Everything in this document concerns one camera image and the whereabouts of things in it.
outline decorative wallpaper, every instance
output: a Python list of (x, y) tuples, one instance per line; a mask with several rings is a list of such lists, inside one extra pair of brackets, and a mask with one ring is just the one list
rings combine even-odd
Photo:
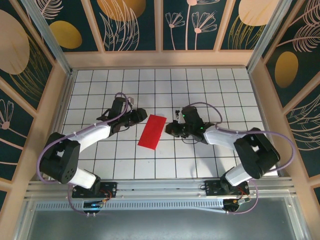
[(52, 65), (9, 1), (1, 2), (0, 23), (0, 81), (37, 109)]
[(222, 50), (253, 50), (279, 0), (236, 0)]
[(33, 117), (0, 90), (0, 178), (12, 180), (32, 122)]
[(90, 0), (106, 51), (156, 50), (154, 0)]
[(213, 50), (227, 0), (164, 0), (163, 50)]
[(320, 186), (314, 188), (314, 193), (315, 193), (316, 199), (318, 199), (318, 202), (319, 202), (319, 205), (320, 205)]
[(273, 40), (275, 39), (275, 37), (276, 37), (276, 36), (279, 34), (279, 32), (281, 31), (283, 25), (285, 24), (287, 18), (289, 17), (289, 15), (290, 15), (292, 9), (294, 8), (294, 6), (296, 5), (297, 1), (298, 1), (298, 0), (292, 0), (292, 2), (291, 2), (291, 4), (290, 4), (290, 7), (289, 7), (288, 11), (286, 12), (285, 16), (283, 17), (283, 19), (282, 19), (282, 21), (281, 21), (281, 23), (280, 23), (277, 31), (275, 31), (275, 33), (273, 34), (273, 36), (272, 36), (269, 44), (268, 44), (268, 45), (266, 46), (266, 48), (265, 48), (265, 50), (264, 50), (264, 52), (263, 52), (263, 54), (262, 54), (262, 57), (263, 57), (263, 58), (265, 58), (266, 54), (268, 53), (271, 45), (273, 44)]
[(320, 174), (320, 85), (287, 115), (309, 177)]
[(283, 107), (319, 72), (319, 44), (320, 2), (306, 0), (266, 63)]
[(85, 10), (80, 0), (34, 1), (48, 23), (62, 51), (98, 51)]
[(1, 209), (2, 206), (4, 205), (5, 198), (6, 198), (7, 192), (0, 190), (0, 214), (1, 214)]

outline red cloth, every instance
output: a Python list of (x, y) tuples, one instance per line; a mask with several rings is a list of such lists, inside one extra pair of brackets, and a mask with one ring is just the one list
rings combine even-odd
[(138, 146), (156, 150), (166, 120), (163, 116), (150, 115), (138, 142)]

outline black mounting plate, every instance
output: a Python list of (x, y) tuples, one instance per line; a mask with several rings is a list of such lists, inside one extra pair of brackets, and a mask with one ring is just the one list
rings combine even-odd
[(75, 186), (72, 192), (73, 199), (105, 199), (105, 198), (115, 198), (117, 194), (117, 183), (114, 181), (101, 182), (99, 194), (94, 194), (93, 192), (81, 187)]
[(238, 187), (247, 195), (250, 194), (248, 182), (244, 181), (238, 186), (234, 186), (230, 192), (226, 192), (221, 186), (221, 180), (206, 180), (204, 181), (205, 194), (207, 196), (225, 196), (234, 195), (240, 196), (242, 193)]

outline grid line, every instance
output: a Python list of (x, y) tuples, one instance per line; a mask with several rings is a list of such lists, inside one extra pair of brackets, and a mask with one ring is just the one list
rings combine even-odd
[[(64, 121), (64, 126), (63, 126), (63, 132), (67, 131), (67, 129), (73, 130), (73, 128), (83, 128), (84, 126), (86, 126), (87, 124), (85, 124), (85, 122), (88, 122), (88, 117), (92, 118), (93, 116), (86, 115), (86, 111), (89, 113), (90, 112), (100, 112), (100, 108), (102, 106), (102, 110), (101, 113), (103, 113), (104, 109), (108, 108), (109, 106), (107, 106), (109, 104), (110, 101), (112, 101), (112, 97), (114, 96), (114, 94), (111, 94), (111, 88), (112, 86), (110, 86), (109, 90), (108, 90), (108, 83), (112, 83), (112, 85), (114, 85), (114, 82), (118, 82), (118, 84), (115, 84), (118, 89), (121, 91), (125, 91), (127, 86), (125, 86), (126, 82), (131, 82), (129, 83), (129, 86), (133, 86), (135, 89), (134, 91), (131, 91), (133, 93), (129, 94), (127, 92), (124, 92), (128, 97), (134, 97), (134, 100), (137, 101), (135, 106), (140, 107), (143, 105), (146, 105), (147, 102), (146, 101), (154, 101), (154, 104), (149, 104), (148, 107), (144, 107), (144, 109), (147, 112), (152, 112), (152, 114), (155, 114), (154, 111), (156, 111), (157, 114), (160, 114), (163, 116), (163, 114), (165, 115), (165, 117), (167, 117), (167, 124), (169, 122), (171, 122), (171, 117), (174, 120), (175, 119), (175, 110), (179, 109), (181, 106), (186, 106), (188, 104), (190, 104), (190, 101), (195, 101), (195, 102), (207, 102), (210, 101), (210, 104), (216, 105), (218, 107), (218, 109), (224, 110), (225, 111), (225, 116), (223, 115), (223, 122), (224, 124), (226, 124), (226, 126), (230, 127), (233, 126), (233, 128), (236, 128), (237, 124), (236, 123), (240, 123), (241, 127), (243, 126), (244, 129), (248, 128), (248, 124), (250, 123), (251, 126), (258, 126), (262, 123), (262, 121), (259, 120), (258, 118), (258, 114), (255, 112), (256, 110), (253, 107), (257, 107), (258, 104), (251, 104), (251, 99), (252, 99), (252, 93), (254, 93), (254, 91), (252, 89), (249, 88), (248, 83), (245, 81), (248, 81), (248, 79), (243, 79), (243, 84), (240, 84), (239, 79), (235, 79), (235, 73), (232, 71), (232, 75), (233, 75), (233, 81), (232, 81), (232, 77), (230, 76), (230, 80), (225, 82), (224, 85), (222, 86), (221, 83), (223, 81), (225, 81), (224, 79), (220, 79), (221, 77), (219, 77), (218, 72), (215, 68), (212, 68), (212, 70), (207, 70), (206, 72), (203, 71), (202, 68), (190, 68), (190, 70), (186, 69), (186, 68), (181, 68), (181, 70), (179, 71), (172, 71), (170, 68), (167, 68), (167, 70), (165, 71), (157, 71), (154, 70), (153, 72), (146, 72), (144, 76), (144, 80), (148, 81), (146, 84), (144, 85), (145, 81), (141, 81), (142, 79), (142, 72), (141, 69), (139, 69), (138, 71), (135, 72), (134, 76), (138, 77), (138, 79), (135, 80), (130, 80), (128, 79), (128, 77), (130, 77), (128, 74), (125, 77), (125, 70), (122, 70), (122, 76), (118, 75), (117, 78), (111, 78), (110, 75), (110, 71), (108, 71), (108, 73), (106, 74), (106, 80), (105, 80), (105, 89), (104, 89), (104, 94), (98, 94), (98, 91), (100, 92), (101, 89), (99, 90), (98, 85), (94, 85), (94, 89), (96, 89), (97, 91), (91, 91), (90, 89), (93, 86), (92, 81), (93, 81), (93, 76), (94, 76), (94, 71), (92, 71), (91, 73), (91, 81), (86, 81), (86, 82), (78, 82), (75, 81), (74, 86), (72, 88), (72, 95), (73, 96), (77, 96), (76, 99), (79, 99), (81, 101), (75, 101), (76, 99), (73, 98), (73, 102), (72, 105), (68, 105), (67, 107), (67, 114), (69, 112), (69, 110), (72, 110), (69, 114), (69, 118), (66, 124), (66, 120)], [(163, 80), (157, 80), (156, 76), (158, 77), (158, 79), (164, 79), (164, 81), (170, 81), (170, 86), (167, 83), (167, 87), (163, 93), (156, 93), (156, 87), (158, 86), (159, 82), (163, 82)], [(181, 80), (173, 80), (174, 76), (176, 76), (177, 79), (181, 79)], [(77, 73), (77, 78), (79, 77), (79, 79), (82, 77), (82, 79), (84, 79), (84, 77), (81, 75), (81, 72), (79, 71)], [(151, 81), (149, 81), (150, 79), (154, 78), (154, 82), (152, 84)], [(178, 91), (180, 93), (173, 93), (173, 90), (175, 89), (175, 85), (179, 85), (180, 83), (176, 82), (176, 81), (180, 81), (180, 82), (186, 82), (186, 89), (184, 92)], [(160, 84), (159, 85), (160, 88), (162, 89), (161, 86), (166, 86), (166, 84)], [(88, 89), (88, 93), (87, 94), (83, 94), (84, 90)], [(169, 102), (168, 99), (164, 99), (165, 96), (170, 96), (171, 97), (171, 102)], [(202, 118), (207, 118), (208, 117), (208, 121), (209, 122), (215, 122), (216, 121), (216, 113), (214, 111), (211, 111), (211, 109), (209, 109), (209, 107), (204, 106), (204, 105), (199, 105), (196, 106), (199, 114)], [(248, 113), (247, 111), (253, 111), (253, 113), (255, 114), (253, 118), (251, 116), (249, 116), (248, 118)], [(101, 161), (109, 161), (108, 164), (106, 162), (107, 166), (111, 166), (111, 162), (113, 161), (113, 169), (106, 169), (106, 171), (108, 171), (108, 175), (112, 174), (112, 176), (110, 176), (110, 178), (115, 179), (115, 177), (117, 179), (122, 179), (122, 178), (126, 178), (126, 179), (136, 179), (136, 178), (145, 178), (145, 179), (150, 179), (150, 178), (155, 178), (159, 179), (159, 176), (161, 176), (161, 178), (165, 178), (165, 176), (171, 177), (173, 178), (175, 176), (175, 178), (179, 177), (206, 177), (205, 175), (207, 174), (213, 174), (215, 175), (221, 175), (222, 174), (222, 168), (230, 168), (231, 165), (233, 165), (233, 161), (231, 161), (230, 158), (234, 159), (235, 165), (237, 165), (237, 161), (236, 161), (236, 154), (234, 151), (231, 151), (227, 148), (219, 148), (219, 147), (215, 147), (215, 146), (205, 146), (202, 145), (200, 146), (201, 149), (204, 149), (205, 151), (210, 151), (207, 155), (206, 154), (201, 154), (201, 152), (199, 152), (200, 148), (196, 148), (195, 141), (194, 139), (186, 139), (187, 142), (189, 143), (193, 143), (192, 145), (190, 145), (189, 147), (184, 146), (184, 144), (182, 142), (177, 142), (177, 141), (181, 141), (181, 138), (176, 138), (176, 137), (171, 137), (171, 136), (164, 136), (167, 133), (163, 132), (163, 136), (161, 137), (161, 145), (158, 145), (157, 147), (157, 151), (154, 152), (148, 152), (146, 151), (142, 151), (140, 152), (141, 149), (138, 149), (138, 131), (139, 133), (141, 131), (143, 131), (143, 128), (146, 124), (145, 123), (141, 123), (138, 124), (137, 126), (135, 126), (135, 129), (132, 129), (131, 131), (128, 130), (128, 132), (124, 133), (123, 135), (114, 135), (111, 136), (109, 138), (106, 139), (102, 139), (99, 142), (97, 142), (95, 147), (92, 147), (91, 149), (89, 149), (89, 152), (87, 152), (87, 155), (83, 155), (83, 158), (89, 158), (89, 159), (80, 159), (80, 161), (82, 160), (93, 160), (93, 171), (95, 171), (95, 167), (96, 167), (96, 163), (97, 161), (99, 161), (99, 164), (103, 164), (103, 162)], [(108, 149), (104, 150), (102, 148), (99, 148), (99, 152), (98, 152), (98, 146), (102, 146), (99, 143), (104, 143), (104, 148), (110, 148), (111, 151), (114, 151), (114, 158), (111, 157), (111, 159), (97, 159), (97, 157), (101, 157), (103, 156), (104, 153), (107, 154), (107, 151), (109, 151)], [(120, 152), (118, 152), (117, 155), (117, 147), (121, 146), (126, 146), (127, 144), (130, 144), (132, 151), (131, 154), (120, 154)], [(188, 150), (188, 153), (184, 153), (182, 151), (183, 149)], [(128, 165), (124, 162), (120, 162), (119, 160), (126, 160)], [(208, 171), (208, 169), (205, 167), (207, 164), (209, 164), (210, 170)], [(149, 169), (149, 171), (153, 171), (154, 170), (154, 175), (150, 174), (150, 172), (145, 172), (144, 173), (144, 167), (146, 167), (146, 169)]]
[[(137, 95), (137, 103), (136, 103), (136, 107), (139, 108), (139, 87), (140, 87), (140, 69), (139, 69), (139, 73), (138, 73), (138, 95)], [(133, 167), (133, 179), (136, 178), (136, 158), (137, 158), (137, 133), (138, 133), (138, 126), (135, 127), (135, 146), (134, 146), (134, 167)]]
[[(187, 69), (185, 69), (185, 77), (186, 77), (186, 89), (188, 91), (188, 99), (189, 99), (189, 104), (191, 104), (190, 102), (190, 92), (189, 92), (189, 84), (188, 84), (188, 73), (187, 73)], [(195, 148), (195, 140), (192, 138), (192, 148), (193, 148), (193, 154), (194, 154), (194, 164), (195, 164), (195, 175), (196, 178), (198, 178), (198, 169), (197, 169), (197, 159), (196, 159), (196, 148)]]
[[(125, 70), (123, 70), (123, 74), (122, 74), (122, 86), (121, 86), (121, 92), (123, 90), (124, 87), (124, 79), (125, 79)], [(116, 159), (117, 159), (117, 143), (118, 143), (118, 137), (119, 134), (116, 134), (116, 142), (115, 142), (115, 150), (114, 150), (114, 164), (113, 164), (113, 174), (112, 174), (112, 179), (115, 179), (115, 169), (116, 169)]]
[[(172, 75), (171, 75), (171, 69), (170, 69), (170, 86), (171, 86), (171, 104), (172, 104), (172, 120), (175, 119), (175, 113), (174, 113), (174, 99), (172, 96)], [(176, 141), (175, 137), (173, 137), (173, 152), (174, 152), (174, 170), (175, 170), (175, 177), (177, 178), (177, 157), (176, 157)]]

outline gold circle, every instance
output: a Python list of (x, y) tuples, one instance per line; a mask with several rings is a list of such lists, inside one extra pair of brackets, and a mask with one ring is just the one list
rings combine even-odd
[(20, 74), (28, 65), (30, 47), (28, 35), (9, 13), (0, 10), (0, 69), (8, 74)]
[(50, 24), (50, 29), (61, 47), (76, 49), (82, 44), (80, 32), (67, 21), (55, 21)]
[(120, 22), (124, 22), (125, 20), (125, 6), (123, 2), (128, 10), (133, 10), (136, 18), (140, 17), (146, 9), (146, 0), (97, 0), (99, 7), (105, 15)]
[(249, 26), (263, 26), (269, 22), (279, 0), (241, 0), (239, 18)]
[(298, 72), (298, 58), (290, 52), (283, 52), (275, 64), (275, 82), (280, 88), (286, 88), (295, 80)]

